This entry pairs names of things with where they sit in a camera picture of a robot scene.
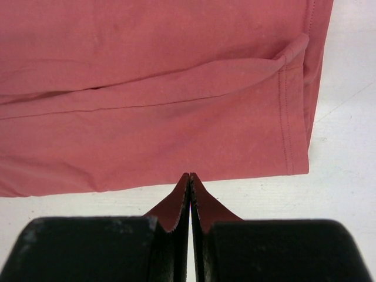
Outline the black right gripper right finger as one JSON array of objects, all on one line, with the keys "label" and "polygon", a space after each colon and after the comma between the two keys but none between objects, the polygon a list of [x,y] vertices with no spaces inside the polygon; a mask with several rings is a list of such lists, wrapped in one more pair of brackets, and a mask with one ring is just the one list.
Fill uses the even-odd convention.
[{"label": "black right gripper right finger", "polygon": [[196,281],[219,281],[213,226],[243,219],[211,195],[196,173],[190,174],[190,210]]}]

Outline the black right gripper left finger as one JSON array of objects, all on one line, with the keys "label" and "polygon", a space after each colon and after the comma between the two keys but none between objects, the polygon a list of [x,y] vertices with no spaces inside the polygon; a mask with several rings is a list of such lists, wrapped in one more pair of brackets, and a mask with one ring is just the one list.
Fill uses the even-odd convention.
[{"label": "black right gripper left finger", "polygon": [[183,173],[174,189],[145,217],[154,224],[149,281],[186,281],[190,217],[190,176]]}]

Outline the red polo t shirt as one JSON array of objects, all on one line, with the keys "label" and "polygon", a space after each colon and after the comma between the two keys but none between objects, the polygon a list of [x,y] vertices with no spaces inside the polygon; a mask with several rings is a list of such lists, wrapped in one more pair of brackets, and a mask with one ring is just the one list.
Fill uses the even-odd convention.
[{"label": "red polo t shirt", "polygon": [[332,1],[2,1],[1,195],[306,174]]}]

